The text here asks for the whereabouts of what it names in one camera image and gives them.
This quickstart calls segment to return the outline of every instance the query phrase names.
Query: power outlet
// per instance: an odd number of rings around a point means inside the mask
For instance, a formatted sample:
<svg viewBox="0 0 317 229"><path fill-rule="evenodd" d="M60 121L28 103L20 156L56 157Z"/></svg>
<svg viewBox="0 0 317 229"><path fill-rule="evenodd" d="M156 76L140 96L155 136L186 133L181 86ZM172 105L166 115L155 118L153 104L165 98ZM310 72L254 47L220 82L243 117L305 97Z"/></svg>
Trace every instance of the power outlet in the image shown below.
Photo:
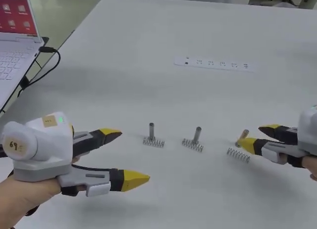
<svg viewBox="0 0 317 229"><path fill-rule="evenodd" d="M217 61L215 59L177 57L174 61L178 66L191 66L208 69L220 69L230 71L255 72L254 66L248 62L238 61Z"/></svg>

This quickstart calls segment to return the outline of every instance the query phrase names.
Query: red screen display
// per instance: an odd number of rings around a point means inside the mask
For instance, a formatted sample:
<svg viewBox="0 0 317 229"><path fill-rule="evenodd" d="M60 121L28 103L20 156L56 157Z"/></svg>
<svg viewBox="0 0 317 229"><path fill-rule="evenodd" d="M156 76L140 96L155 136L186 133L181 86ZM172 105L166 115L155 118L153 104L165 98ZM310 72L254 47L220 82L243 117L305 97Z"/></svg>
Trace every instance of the red screen display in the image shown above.
<svg viewBox="0 0 317 229"><path fill-rule="evenodd" d="M0 32L37 34L27 0L0 0Z"/></svg>

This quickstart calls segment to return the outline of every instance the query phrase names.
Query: handwritten number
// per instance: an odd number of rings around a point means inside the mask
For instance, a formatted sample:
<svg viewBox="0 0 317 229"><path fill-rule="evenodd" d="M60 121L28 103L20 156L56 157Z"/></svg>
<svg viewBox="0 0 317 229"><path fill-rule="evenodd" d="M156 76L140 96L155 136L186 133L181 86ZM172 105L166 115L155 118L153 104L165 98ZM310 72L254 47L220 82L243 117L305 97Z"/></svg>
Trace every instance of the handwritten number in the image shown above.
<svg viewBox="0 0 317 229"><path fill-rule="evenodd" d="M14 150L18 150L18 144L16 142L10 142L10 147L14 147Z"/></svg>

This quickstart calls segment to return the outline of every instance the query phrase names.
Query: metal spring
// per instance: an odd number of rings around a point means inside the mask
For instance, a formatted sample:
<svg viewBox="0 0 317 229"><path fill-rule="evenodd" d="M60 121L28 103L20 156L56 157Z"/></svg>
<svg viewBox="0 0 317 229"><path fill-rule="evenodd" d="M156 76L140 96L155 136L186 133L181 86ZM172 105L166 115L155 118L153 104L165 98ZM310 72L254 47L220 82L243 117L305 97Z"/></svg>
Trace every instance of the metal spring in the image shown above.
<svg viewBox="0 0 317 229"><path fill-rule="evenodd" d="M151 140L149 137L143 138L143 144L148 146L160 147L163 148L165 141L163 140L156 140L155 138Z"/></svg>
<svg viewBox="0 0 317 229"><path fill-rule="evenodd" d="M246 163L249 163L249 161L250 161L250 156L242 153L241 151L234 150L231 147L228 148L227 155L230 155L230 156L232 156L238 160L244 161Z"/></svg>
<svg viewBox="0 0 317 229"><path fill-rule="evenodd" d="M183 144L183 146L188 147L190 149L193 149L193 150L195 150L197 152L202 152L203 149L204 149L203 145L200 145L198 143L195 144L195 143L193 143L192 140L188 140L188 139L185 139L185 138L183 139L182 144Z"/></svg>

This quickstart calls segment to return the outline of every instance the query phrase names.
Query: sticker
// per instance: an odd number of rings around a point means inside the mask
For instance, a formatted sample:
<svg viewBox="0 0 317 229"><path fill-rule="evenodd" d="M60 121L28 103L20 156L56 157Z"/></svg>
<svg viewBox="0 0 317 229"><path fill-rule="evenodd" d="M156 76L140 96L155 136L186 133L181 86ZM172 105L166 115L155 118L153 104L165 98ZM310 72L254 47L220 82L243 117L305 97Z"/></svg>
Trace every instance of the sticker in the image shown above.
<svg viewBox="0 0 317 229"><path fill-rule="evenodd" d="M56 118L54 115L48 115L42 118L45 128L57 126Z"/></svg>
<svg viewBox="0 0 317 229"><path fill-rule="evenodd" d="M14 137L6 137L4 139L3 148L8 153L24 156L26 153L26 144Z"/></svg>

